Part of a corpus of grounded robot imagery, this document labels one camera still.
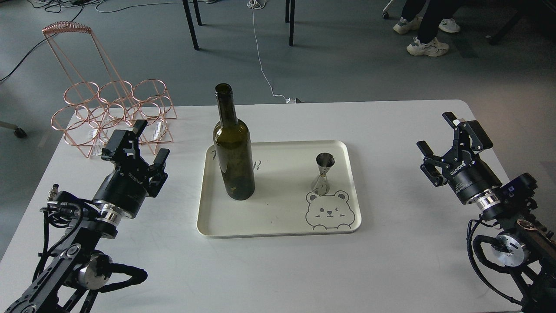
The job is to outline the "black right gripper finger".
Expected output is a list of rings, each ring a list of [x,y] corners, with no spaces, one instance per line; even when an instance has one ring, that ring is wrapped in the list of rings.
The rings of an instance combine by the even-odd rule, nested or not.
[[[494,146],[478,121],[457,119],[452,112],[445,112],[442,117],[453,129],[453,144],[443,157],[445,161],[472,162],[480,158],[481,151]]]
[[[444,186],[447,183],[445,178],[437,168],[449,168],[449,164],[444,162],[443,159],[434,155],[433,151],[425,141],[418,141],[417,147],[423,154],[423,164],[420,166],[425,176],[432,182],[434,186]]]

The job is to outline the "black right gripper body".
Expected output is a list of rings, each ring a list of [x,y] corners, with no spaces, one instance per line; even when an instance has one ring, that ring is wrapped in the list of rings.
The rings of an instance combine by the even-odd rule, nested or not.
[[[482,149],[463,149],[461,158],[455,160],[454,150],[448,151],[443,158],[436,156],[441,162],[442,173],[435,186],[448,184],[462,204],[468,204],[477,194],[493,190],[502,186],[502,182],[495,176],[487,163],[479,156]]]

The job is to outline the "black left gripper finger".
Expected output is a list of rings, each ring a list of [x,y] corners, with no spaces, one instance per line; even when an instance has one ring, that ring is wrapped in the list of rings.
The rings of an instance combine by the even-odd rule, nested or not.
[[[147,127],[146,120],[137,120],[131,130],[115,130],[105,148],[101,159],[109,162],[141,159],[139,137]]]
[[[148,196],[157,197],[165,184],[168,174],[165,172],[165,162],[169,156],[169,149],[161,148],[154,163],[148,167]]]

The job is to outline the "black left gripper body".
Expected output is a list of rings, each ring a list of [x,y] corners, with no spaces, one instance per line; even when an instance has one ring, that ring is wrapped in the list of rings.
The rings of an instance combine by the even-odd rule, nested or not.
[[[135,218],[143,201],[148,196],[148,165],[141,157],[139,160],[111,162],[115,168],[99,187],[93,203],[111,204],[123,210],[128,218]]]

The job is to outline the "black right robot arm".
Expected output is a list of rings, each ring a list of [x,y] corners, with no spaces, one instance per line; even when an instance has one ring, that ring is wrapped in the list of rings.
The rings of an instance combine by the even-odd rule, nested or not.
[[[555,311],[556,250],[554,232],[542,225],[532,210],[537,182],[529,173],[503,185],[480,152],[493,147],[476,120],[443,118],[453,130],[453,144],[443,155],[434,155],[425,141],[421,170],[434,186],[449,185],[462,204],[476,204],[481,213],[467,226],[467,255],[479,279],[495,293],[521,306],[523,313]],[[500,292],[483,275],[478,262],[495,272],[510,275],[522,294],[517,300]]]

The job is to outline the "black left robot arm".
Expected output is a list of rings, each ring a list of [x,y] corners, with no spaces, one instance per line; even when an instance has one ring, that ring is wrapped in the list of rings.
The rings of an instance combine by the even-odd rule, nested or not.
[[[147,125],[137,120],[131,130],[113,131],[101,157],[115,168],[92,200],[53,185],[41,209],[44,245],[33,281],[8,313],[69,313],[81,298],[80,311],[89,313],[99,293],[147,279],[145,270],[114,263],[96,248],[101,238],[115,238],[121,219],[135,218],[145,198],[156,197],[168,178],[168,149],[160,149],[152,165],[141,157],[139,139]]]

